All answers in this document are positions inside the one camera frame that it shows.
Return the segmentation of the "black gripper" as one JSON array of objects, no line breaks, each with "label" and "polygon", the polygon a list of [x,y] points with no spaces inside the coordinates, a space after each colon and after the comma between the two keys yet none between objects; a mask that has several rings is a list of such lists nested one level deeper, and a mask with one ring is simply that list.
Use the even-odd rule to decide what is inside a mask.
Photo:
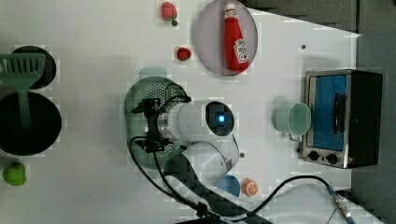
[{"label": "black gripper", "polygon": [[170,144],[168,139],[162,139],[158,130],[158,117],[157,111],[161,105],[160,98],[146,98],[143,99],[133,110],[134,114],[148,113],[148,138],[137,140],[136,144],[140,146],[146,153],[164,151],[165,147]]}]

